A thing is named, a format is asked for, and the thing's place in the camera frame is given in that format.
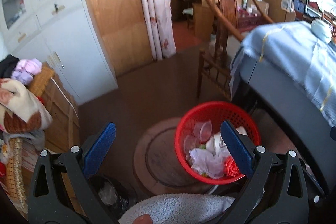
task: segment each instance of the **purple cloth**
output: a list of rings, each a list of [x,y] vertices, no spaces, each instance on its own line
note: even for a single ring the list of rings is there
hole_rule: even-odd
[[[15,70],[17,71],[26,71],[32,75],[37,75],[42,70],[42,63],[38,61],[36,58],[34,59],[21,59],[16,67]]]
[[[12,72],[11,78],[20,81],[24,85],[29,85],[34,79],[33,76],[26,70],[14,70]]]

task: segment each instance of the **blue gripper pad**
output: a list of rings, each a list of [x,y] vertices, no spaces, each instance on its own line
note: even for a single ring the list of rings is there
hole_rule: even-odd
[[[230,121],[226,120],[220,127],[220,134],[239,171],[248,178],[253,176],[254,145],[245,135],[240,135]]]
[[[83,154],[83,174],[88,179],[97,174],[98,169],[116,138],[116,126],[110,122]]]

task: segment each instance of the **red plastic basket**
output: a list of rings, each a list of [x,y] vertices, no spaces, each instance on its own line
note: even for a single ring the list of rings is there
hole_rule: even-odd
[[[196,122],[206,122],[211,120],[212,132],[217,133],[221,129],[221,124],[225,120],[229,120],[235,128],[243,126],[247,132],[247,135],[255,145],[261,144],[260,133],[257,125],[252,120],[249,114],[236,105],[228,102],[207,102],[200,104],[191,110],[189,110],[181,119],[175,133],[175,152],[177,158],[182,164],[183,168],[194,178],[208,184],[228,184],[237,181],[244,177],[244,175],[238,175],[233,178],[223,177],[221,179],[205,178],[197,174],[191,169],[185,159],[185,153],[183,150],[183,142],[186,135],[192,135]]]

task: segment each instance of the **white ceramic bowl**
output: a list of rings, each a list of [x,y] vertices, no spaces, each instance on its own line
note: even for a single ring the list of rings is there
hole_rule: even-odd
[[[315,34],[320,40],[325,43],[329,43],[331,40],[331,31],[327,23],[320,19],[314,19],[311,23],[310,30]]]

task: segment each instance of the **bottle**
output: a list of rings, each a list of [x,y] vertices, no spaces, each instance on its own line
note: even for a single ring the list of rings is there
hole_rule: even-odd
[[[243,10],[246,10],[246,8],[247,8],[247,0],[241,0],[241,7],[243,8]]]

